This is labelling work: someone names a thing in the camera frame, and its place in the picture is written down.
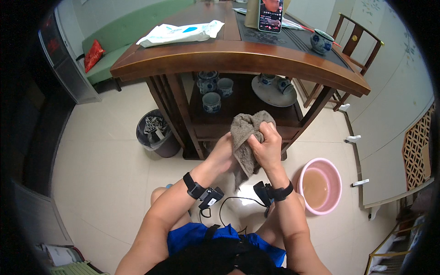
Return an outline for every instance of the decorative lattice panel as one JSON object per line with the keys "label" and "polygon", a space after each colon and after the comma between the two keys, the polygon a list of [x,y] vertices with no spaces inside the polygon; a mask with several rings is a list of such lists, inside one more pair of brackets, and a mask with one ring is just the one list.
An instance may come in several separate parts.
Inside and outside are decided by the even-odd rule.
{"label": "decorative lattice panel", "polygon": [[407,176],[407,190],[411,190],[425,181],[425,168],[429,163],[425,164],[423,161],[422,148],[428,144],[429,126],[433,112],[434,104],[425,115],[405,133],[402,155]]}

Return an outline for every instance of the chopsticks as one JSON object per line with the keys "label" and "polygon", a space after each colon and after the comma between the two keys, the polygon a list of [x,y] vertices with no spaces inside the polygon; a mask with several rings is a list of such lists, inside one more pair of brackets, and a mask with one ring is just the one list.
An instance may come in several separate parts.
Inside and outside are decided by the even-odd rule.
{"label": "chopsticks", "polygon": [[[315,31],[314,30],[312,30],[312,29],[309,29],[308,27],[304,27],[303,25],[300,25],[303,29],[306,29],[306,30],[309,30],[309,31],[311,31],[312,33],[314,33]],[[341,46],[338,44],[338,43],[336,43],[336,42],[334,42],[333,41],[333,44],[335,44],[336,46],[338,46],[338,47],[340,47],[341,48]]]}

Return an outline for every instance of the tile floor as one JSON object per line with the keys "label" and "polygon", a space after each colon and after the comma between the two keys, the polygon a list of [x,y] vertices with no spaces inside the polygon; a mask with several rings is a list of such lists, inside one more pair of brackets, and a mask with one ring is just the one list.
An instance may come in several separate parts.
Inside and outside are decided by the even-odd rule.
{"label": "tile floor", "polygon": [[[52,195],[75,246],[96,267],[113,274],[150,207],[151,192],[175,183],[200,161],[182,159],[182,151],[173,158],[160,158],[138,143],[139,119],[157,108],[145,83],[124,86],[122,92],[110,90],[101,97],[102,102],[75,106],[56,155]],[[359,207],[359,189],[349,186],[357,180],[357,171],[352,146],[343,142],[346,136],[344,115],[324,108],[282,163],[293,177],[307,161],[323,157],[342,176],[337,208],[325,216],[307,214],[313,246],[335,275],[363,274],[368,254],[391,231],[396,217],[396,203],[382,207],[373,221]],[[235,194],[257,198],[252,186],[260,180],[268,181],[263,170]],[[225,198],[234,194],[233,182],[229,174],[217,179]],[[205,225],[220,224],[220,205],[213,205],[212,218],[202,217]],[[237,230],[248,226],[251,232],[264,221],[264,208],[251,200],[230,199],[225,205],[222,219]],[[199,221],[198,215],[192,219]]]}

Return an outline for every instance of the blue and white teacup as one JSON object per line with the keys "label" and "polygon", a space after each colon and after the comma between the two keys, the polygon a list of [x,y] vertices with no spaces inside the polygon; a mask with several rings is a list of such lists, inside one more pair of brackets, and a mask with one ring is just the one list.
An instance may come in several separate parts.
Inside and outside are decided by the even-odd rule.
{"label": "blue and white teacup", "polygon": [[260,73],[258,79],[264,85],[270,85],[274,82],[275,75],[274,74],[267,74],[267,73]]}
{"label": "blue and white teacup", "polygon": [[312,36],[310,36],[312,50],[320,55],[324,55],[331,50],[333,41],[333,37],[319,29],[315,29],[315,32],[312,33]]}
{"label": "blue and white teacup", "polygon": [[220,111],[220,95],[216,92],[208,92],[202,97],[203,109],[205,112],[213,114]]}
{"label": "blue and white teacup", "polygon": [[288,95],[295,90],[292,83],[287,78],[278,79],[277,88],[283,95]]}
{"label": "blue and white teacup", "polygon": [[228,97],[232,95],[232,86],[234,85],[234,82],[230,78],[221,78],[217,82],[217,90],[219,94],[221,94],[222,97]]}
{"label": "blue and white teacup", "polygon": [[197,87],[202,95],[217,90],[219,73],[217,71],[201,71],[197,74]]}

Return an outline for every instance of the wooden tea table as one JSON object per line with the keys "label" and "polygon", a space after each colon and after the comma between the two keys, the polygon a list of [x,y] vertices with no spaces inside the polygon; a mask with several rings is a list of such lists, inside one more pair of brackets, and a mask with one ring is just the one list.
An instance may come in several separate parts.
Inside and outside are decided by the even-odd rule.
{"label": "wooden tea table", "polygon": [[[309,31],[283,28],[280,34],[259,32],[244,26],[245,16],[232,10],[233,7],[246,8],[246,5],[232,1],[197,2],[160,23],[183,26],[219,20],[225,24],[216,39],[152,48],[133,44],[110,69],[113,77],[122,81],[145,79],[182,146],[185,159],[205,159],[203,141],[216,141],[227,133],[235,115],[260,110],[266,110],[275,119],[285,159],[287,148],[315,119],[334,89],[358,97],[370,92],[365,79],[335,45],[326,56],[319,56],[311,51]],[[285,18],[309,27],[288,14]],[[184,72],[211,70],[234,81],[234,93],[222,99],[222,107],[216,114],[203,111],[195,83],[188,102],[181,79]],[[303,116],[298,102],[281,108],[261,101],[251,88],[251,80],[258,73],[313,81],[324,88]]]}

